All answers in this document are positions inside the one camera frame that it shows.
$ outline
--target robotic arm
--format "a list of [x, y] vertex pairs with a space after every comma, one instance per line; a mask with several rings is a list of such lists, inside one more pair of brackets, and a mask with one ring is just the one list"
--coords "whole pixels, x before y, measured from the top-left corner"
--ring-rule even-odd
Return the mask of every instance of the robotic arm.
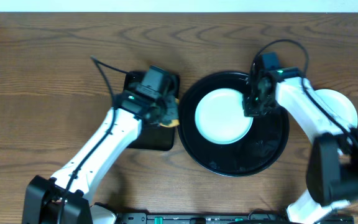
[[[251, 74], [251, 85], [252, 94], [243, 99], [246, 116], [263, 116], [282, 106], [313, 145], [306, 175], [308, 190], [288, 206], [288, 219], [297, 223], [316, 223], [333, 210], [350, 205], [350, 200], [357, 199], [358, 149], [316, 103], [357, 140], [358, 129], [317, 96], [299, 69], [281, 68], [275, 53], [258, 57], [254, 74]], [[351, 156], [351, 163], [341, 164], [340, 154]]]
[[[118, 156], [138, 138], [143, 124], [170, 126], [178, 119], [176, 89], [174, 75], [151, 66], [133, 91], [125, 90], [116, 97], [116, 108], [108, 111], [102, 125], [74, 158], [48, 180], [34, 177], [25, 193], [22, 223], [56, 223], [62, 212], [59, 205], [64, 203], [59, 203], [61, 198], [66, 198], [63, 223], [114, 223], [116, 215], [110, 209], [101, 204], [90, 208], [89, 202]], [[87, 157], [111, 125], [111, 132]], [[68, 184], [79, 164], [80, 170]]]

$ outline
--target wooden table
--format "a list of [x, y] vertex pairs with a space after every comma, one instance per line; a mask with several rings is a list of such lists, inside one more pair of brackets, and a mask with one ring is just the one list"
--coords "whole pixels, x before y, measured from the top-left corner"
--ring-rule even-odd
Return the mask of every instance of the wooden table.
[[[315, 88], [340, 91], [358, 111], [358, 14], [0, 13], [0, 223], [20, 222], [29, 181], [61, 168], [105, 117], [109, 95], [90, 55], [123, 70], [176, 71], [183, 96], [210, 73], [247, 71], [281, 38], [308, 48]], [[285, 65], [303, 64], [289, 44], [271, 50]], [[124, 76], [108, 75], [120, 92]], [[127, 149], [95, 201], [160, 213], [278, 210], [306, 189], [311, 146], [293, 119], [290, 129], [279, 160], [243, 178], [202, 168], [178, 136], [168, 152]]]

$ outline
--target black plate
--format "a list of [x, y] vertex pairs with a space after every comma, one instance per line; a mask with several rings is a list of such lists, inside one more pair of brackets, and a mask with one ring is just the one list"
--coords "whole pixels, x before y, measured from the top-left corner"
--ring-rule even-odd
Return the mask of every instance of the black plate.
[[220, 72], [194, 84], [179, 105], [179, 137], [188, 154], [201, 166], [226, 176], [256, 174], [272, 165], [288, 140], [288, 113], [278, 108], [272, 114], [254, 118], [249, 132], [237, 142], [220, 145], [206, 140], [198, 132], [195, 111], [200, 100], [213, 90], [232, 88], [250, 94], [248, 74]]

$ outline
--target white wall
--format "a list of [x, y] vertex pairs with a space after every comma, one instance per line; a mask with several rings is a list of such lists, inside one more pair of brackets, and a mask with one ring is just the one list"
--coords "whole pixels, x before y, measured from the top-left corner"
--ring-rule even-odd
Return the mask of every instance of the white wall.
[[0, 12], [358, 12], [358, 0], [0, 0]]

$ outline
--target wire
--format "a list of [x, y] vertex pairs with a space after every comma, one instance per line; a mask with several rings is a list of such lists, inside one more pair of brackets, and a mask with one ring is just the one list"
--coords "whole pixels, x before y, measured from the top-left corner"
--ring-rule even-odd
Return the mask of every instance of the wire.
[[279, 42], [288, 42], [288, 43], [291, 43], [291, 44], [295, 44], [296, 46], [298, 46], [304, 53], [305, 55], [305, 66], [303, 67], [303, 74], [306, 76], [306, 72], [308, 70], [308, 67], [309, 67], [309, 54], [308, 54], [308, 51], [306, 50], [306, 48], [301, 45], [299, 42], [295, 41], [295, 40], [291, 40], [291, 39], [279, 39], [279, 40], [274, 40], [273, 42], [265, 45], [265, 47], [262, 47], [258, 53], [256, 53], [254, 59], [252, 60], [252, 63], [251, 63], [251, 68], [249, 70], [249, 73], [252, 75], [253, 74], [253, 68], [254, 68], [254, 65], [255, 65], [255, 61], [258, 59], [259, 55], [268, 47], [270, 47], [271, 45], [273, 44], [276, 44], [276, 43], [279, 43]]
[[125, 73], [127, 75], [134, 75], [134, 76], [137, 76], [136, 74], [134, 73], [131, 73], [131, 72], [125, 72], [123, 70], [120, 70], [118, 68], [114, 68], [110, 65], [107, 65], [105, 63], [102, 63], [100, 62], [98, 59], [96, 59], [94, 56], [91, 56], [91, 59], [93, 61], [93, 63], [96, 65], [96, 67], [98, 68], [101, 76], [103, 77], [103, 80], [104, 82], [106, 83], [106, 86], [109, 90], [109, 93], [110, 93], [110, 98], [111, 98], [111, 108], [112, 108], [112, 111], [113, 111], [113, 114], [112, 114], [112, 121], [111, 121], [111, 124], [109, 126], [109, 128], [107, 129], [106, 133], [103, 135], [103, 137], [98, 141], [98, 143], [96, 143], [93, 148], [87, 153], [87, 155], [81, 160], [81, 162], [78, 164], [78, 166], [76, 167], [76, 169], [71, 173], [71, 177], [70, 179], [68, 180], [68, 183], [67, 183], [67, 186], [63, 192], [63, 195], [62, 195], [62, 200], [60, 202], [60, 209], [59, 209], [59, 213], [58, 213], [58, 217], [57, 217], [57, 223], [60, 224], [62, 223], [62, 220], [63, 220], [63, 214], [64, 214], [64, 208], [65, 208], [65, 201], [67, 199], [67, 196], [68, 196], [68, 193], [70, 191], [70, 187], [74, 181], [74, 179], [76, 178], [77, 176], [77, 173], [81, 170], [81, 167], [84, 165], [84, 163], [89, 159], [89, 157], [92, 155], [92, 153], [94, 153], [94, 151], [100, 146], [100, 144], [107, 138], [107, 136], [109, 134], [112, 134], [112, 128], [114, 127], [114, 123], [116, 122], [116, 110], [114, 109], [114, 93], [112, 92], [112, 88], [111, 88], [111, 85], [109, 83], [109, 80], [107, 79], [107, 76], [104, 74], [102, 68], [100, 67], [100, 65], [103, 65], [107, 68], [110, 68], [114, 71], [117, 71], [117, 72], [121, 72], [121, 73]]
[[305, 87], [305, 83], [304, 80], [306, 78], [306, 72], [308, 70], [308, 66], [309, 66], [309, 53], [306, 50], [306, 48], [304, 46], [302, 46], [299, 42], [295, 41], [295, 40], [291, 40], [291, 39], [280, 39], [280, 40], [275, 40], [269, 44], [267, 44], [265, 47], [262, 47], [258, 53], [255, 55], [252, 64], [251, 64], [251, 68], [250, 68], [250, 74], [253, 74], [253, 68], [255, 65], [255, 61], [257, 60], [257, 58], [259, 57], [259, 55], [267, 48], [270, 47], [273, 44], [279, 43], [279, 42], [289, 42], [292, 44], [295, 44], [296, 46], [298, 46], [304, 53], [305, 55], [305, 66], [303, 69], [303, 73], [301, 74], [301, 86], [302, 89], [304, 91], [304, 93], [306, 94], [306, 96], [309, 98], [309, 100], [322, 112], [322, 114], [324, 114], [328, 120], [330, 120], [333, 124], [335, 124], [345, 135], [346, 137], [348, 137], [352, 143], [353, 146], [358, 150], [358, 140], [355, 139], [355, 137], [352, 136], [352, 134], [347, 131], [346, 128], [344, 128], [341, 124], [339, 124], [326, 110], [324, 110], [324, 108], [322, 106], [320, 106], [319, 103], [316, 102], [316, 100], [310, 95], [310, 93], [308, 92], [308, 89]]
[[255, 208], [255, 209], [253, 209], [253, 211], [251, 211], [251, 212], [248, 214], [248, 220], [251, 220], [251, 216], [254, 214], [255, 211], [263, 211], [263, 212], [264, 212], [264, 215], [267, 215], [267, 218], [268, 218], [269, 220], [272, 220], [272, 218], [268, 215], [268, 213], [267, 213], [265, 210], [261, 209], [261, 208]]

